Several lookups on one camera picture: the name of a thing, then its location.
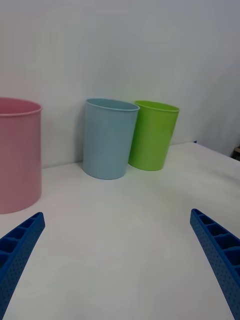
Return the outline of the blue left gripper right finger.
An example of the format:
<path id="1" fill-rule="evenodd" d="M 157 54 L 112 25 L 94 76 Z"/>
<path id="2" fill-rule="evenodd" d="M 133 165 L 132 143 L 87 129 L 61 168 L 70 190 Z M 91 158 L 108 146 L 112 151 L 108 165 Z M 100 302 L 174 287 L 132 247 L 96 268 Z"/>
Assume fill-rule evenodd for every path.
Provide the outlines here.
<path id="1" fill-rule="evenodd" d="M 190 225 L 235 320 L 240 319 L 240 239 L 194 208 Z"/>

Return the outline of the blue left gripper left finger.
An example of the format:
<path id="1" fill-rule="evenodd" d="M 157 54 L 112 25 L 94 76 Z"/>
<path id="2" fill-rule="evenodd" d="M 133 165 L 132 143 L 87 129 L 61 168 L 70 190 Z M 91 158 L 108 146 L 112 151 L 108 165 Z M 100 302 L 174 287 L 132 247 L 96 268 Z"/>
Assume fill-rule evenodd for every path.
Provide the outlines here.
<path id="1" fill-rule="evenodd" d="M 44 228 L 44 215 L 37 212 L 0 239 L 0 319 Z"/>

